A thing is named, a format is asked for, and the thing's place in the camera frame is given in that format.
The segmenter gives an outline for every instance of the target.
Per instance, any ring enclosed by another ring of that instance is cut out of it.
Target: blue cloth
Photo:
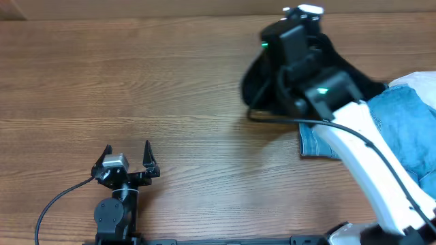
[[[408,85],[393,86],[368,101],[374,123],[401,165],[436,199],[436,110]],[[302,156],[338,159],[337,153],[311,128],[300,125]]]

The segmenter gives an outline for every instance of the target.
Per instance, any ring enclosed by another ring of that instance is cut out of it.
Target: wooden table
[[[301,159],[296,127],[244,118],[239,82],[279,16],[0,22],[0,244],[32,244],[44,206],[87,179],[106,144],[161,177],[139,230],[178,240],[286,238],[374,214],[340,161]],[[436,14],[335,14],[338,51],[373,78],[436,65]],[[41,244],[96,232],[92,182],[45,216]]]

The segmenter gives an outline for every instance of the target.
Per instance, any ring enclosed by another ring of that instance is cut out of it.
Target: pile of clothes
[[[401,165],[424,192],[436,199],[436,71],[398,78],[367,103],[381,136]],[[300,153],[339,158],[304,124],[300,125]]]

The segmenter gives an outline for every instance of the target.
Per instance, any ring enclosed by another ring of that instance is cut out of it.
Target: denim cloth
[[[408,85],[389,88],[368,101],[381,136],[420,188],[436,199],[436,110]],[[338,154],[311,128],[300,125],[302,156],[338,159]]]

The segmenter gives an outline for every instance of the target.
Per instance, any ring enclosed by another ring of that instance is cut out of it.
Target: folded denim fabric
[[[401,165],[436,199],[436,110],[422,102],[407,84],[392,86],[368,101],[373,121]],[[300,125],[302,156],[338,159],[311,128]]]

